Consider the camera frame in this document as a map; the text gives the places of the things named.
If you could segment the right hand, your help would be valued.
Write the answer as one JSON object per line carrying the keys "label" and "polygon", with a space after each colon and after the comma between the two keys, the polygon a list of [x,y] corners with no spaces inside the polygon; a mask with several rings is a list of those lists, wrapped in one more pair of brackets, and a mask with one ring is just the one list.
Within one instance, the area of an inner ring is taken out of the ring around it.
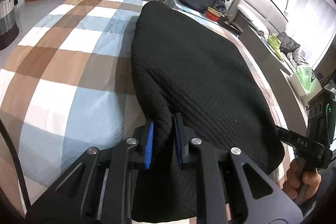
{"label": "right hand", "polygon": [[296,190],[299,188],[300,184],[307,184],[308,187],[301,198],[301,202],[304,203],[316,194],[322,178],[317,171],[305,172],[302,174],[302,178],[298,178],[296,174],[297,170],[298,161],[297,159],[294,159],[290,163],[290,167],[286,172],[287,180],[284,182],[282,190],[288,195],[289,198],[295,200],[298,196]]}

